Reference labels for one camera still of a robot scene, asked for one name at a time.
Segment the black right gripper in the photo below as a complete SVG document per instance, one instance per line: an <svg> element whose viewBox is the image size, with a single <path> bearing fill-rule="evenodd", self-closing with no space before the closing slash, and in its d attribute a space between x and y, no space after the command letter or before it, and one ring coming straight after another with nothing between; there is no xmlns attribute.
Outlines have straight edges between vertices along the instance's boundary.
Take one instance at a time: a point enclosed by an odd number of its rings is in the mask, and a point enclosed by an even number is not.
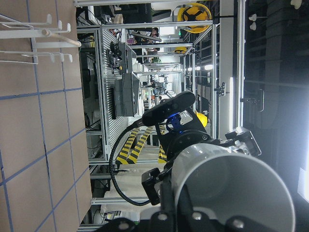
<svg viewBox="0 0 309 232"><path fill-rule="evenodd" d="M164 125L167 132L162 132L160 124L156 125L156 132L161 149L167 162L174 160L185 148L199 143L215 143L205 130L208 117L199 112L185 110L171 115ZM244 127L236 127L225 134L226 139L232 140L232 145L240 149L245 155L260 156L261 149L252 132ZM159 168L153 168L144 172L141 176L141 184L151 205L160 203L159 183L163 181Z"/></svg>

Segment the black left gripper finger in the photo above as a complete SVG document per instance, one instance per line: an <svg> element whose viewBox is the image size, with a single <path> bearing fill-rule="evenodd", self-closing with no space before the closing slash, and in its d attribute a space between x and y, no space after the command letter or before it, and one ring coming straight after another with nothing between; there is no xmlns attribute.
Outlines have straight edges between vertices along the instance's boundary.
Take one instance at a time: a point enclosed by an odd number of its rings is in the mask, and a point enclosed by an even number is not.
<svg viewBox="0 0 309 232"><path fill-rule="evenodd" d="M158 214L159 232L190 232L189 216L193 206L187 185L183 186L178 200L174 199L171 181L165 180L160 186L161 210Z"/></svg>

